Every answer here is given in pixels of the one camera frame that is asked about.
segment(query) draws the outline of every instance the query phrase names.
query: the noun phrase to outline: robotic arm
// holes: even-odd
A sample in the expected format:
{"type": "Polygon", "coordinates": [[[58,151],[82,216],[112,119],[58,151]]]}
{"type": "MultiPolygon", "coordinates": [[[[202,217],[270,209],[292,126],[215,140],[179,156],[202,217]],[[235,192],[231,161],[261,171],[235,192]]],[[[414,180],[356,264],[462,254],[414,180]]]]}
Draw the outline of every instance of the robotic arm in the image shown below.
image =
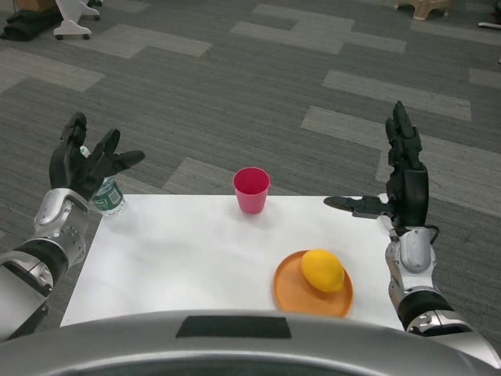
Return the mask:
{"type": "Polygon", "coordinates": [[[435,287],[432,275],[437,265],[433,243],[438,227],[425,225],[428,210],[428,172],[420,162],[419,133],[401,102],[386,122],[391,149],[388,164],[393,167],[386,184],[388,202],[378,197],[354,200],[328,197],[330,207],[350,211],[355,217],[391,219],[391,243],[386,262],[391,280],[389,295],[404,329],[458,349],[496,368],[501,360],[490,344],[454,311],[435,287]]]}
{"type": "Polygon", "coordinates": [[[34,236],[0,256],[0,341],[31,333],[46,316],[45,301],[58,279],[86,255],[88,201],[104,178],[139,163],[142,151],[115,154],[120,132],[109,131],[88,158],[80,152],[85,116],[75,114],[52,153],[52,190],[34,220],[34,236]]]}

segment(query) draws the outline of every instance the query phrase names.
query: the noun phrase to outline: yellow lemon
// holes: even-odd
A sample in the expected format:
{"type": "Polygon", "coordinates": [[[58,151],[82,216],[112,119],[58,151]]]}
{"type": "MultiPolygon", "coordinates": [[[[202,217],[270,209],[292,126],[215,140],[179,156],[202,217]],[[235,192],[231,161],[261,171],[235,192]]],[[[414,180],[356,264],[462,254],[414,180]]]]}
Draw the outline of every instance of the yellow lemon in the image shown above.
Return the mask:
{"type": "Polygon", "coordinates": [[[301,271],[306,280],[320,291],[334,292],[343,287],[343,266],[336,256],[325,249],[306,252],[301,260],[301,271]]]}

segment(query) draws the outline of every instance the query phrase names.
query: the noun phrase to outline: green bottle label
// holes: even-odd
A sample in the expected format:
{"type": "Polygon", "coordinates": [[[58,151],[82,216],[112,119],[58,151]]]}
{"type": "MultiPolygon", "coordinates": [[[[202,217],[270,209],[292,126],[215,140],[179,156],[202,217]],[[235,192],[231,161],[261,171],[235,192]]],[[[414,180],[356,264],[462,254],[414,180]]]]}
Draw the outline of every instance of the green bottle label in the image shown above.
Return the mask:
{"type": "Polygon", "coordinates": [[[124,200],[124,194],[118,188],[117,182],[113,182],[110,188],[92,198],[92,202],[101,212],[115,209],[124,200]]]}

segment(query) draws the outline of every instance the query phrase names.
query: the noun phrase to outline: red cup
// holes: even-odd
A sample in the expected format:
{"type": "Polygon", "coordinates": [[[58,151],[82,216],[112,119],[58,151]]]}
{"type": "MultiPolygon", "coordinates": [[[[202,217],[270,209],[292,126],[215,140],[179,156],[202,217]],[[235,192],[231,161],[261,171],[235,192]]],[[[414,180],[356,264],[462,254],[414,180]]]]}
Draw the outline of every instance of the red cup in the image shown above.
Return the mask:
{"type": "Polygon", "coordinates": [[[257,167],[247,167],[235,174],[233,186],[242,212],[257,214],[263,210],[271,182],[269,175],[257,167]]]}

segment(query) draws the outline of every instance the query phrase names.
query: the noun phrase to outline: plastic bottle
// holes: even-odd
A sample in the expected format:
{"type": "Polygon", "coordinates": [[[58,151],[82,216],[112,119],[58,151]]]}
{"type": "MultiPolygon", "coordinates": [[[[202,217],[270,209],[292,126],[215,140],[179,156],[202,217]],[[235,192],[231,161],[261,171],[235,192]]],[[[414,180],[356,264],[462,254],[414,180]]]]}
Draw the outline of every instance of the plastic bottle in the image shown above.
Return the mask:
{"type": "MultiPolygon", "coordinates": [[[[88,157],[90,152],[85,146],[80,148],[84,157],[88,157]]],[[[118,188],[117,182],[112,176],[104,179],[101,188],[92,198],[92,202],[103,215],[114,215],[122,211],[125,205],[124,194],[118,188]]]]}

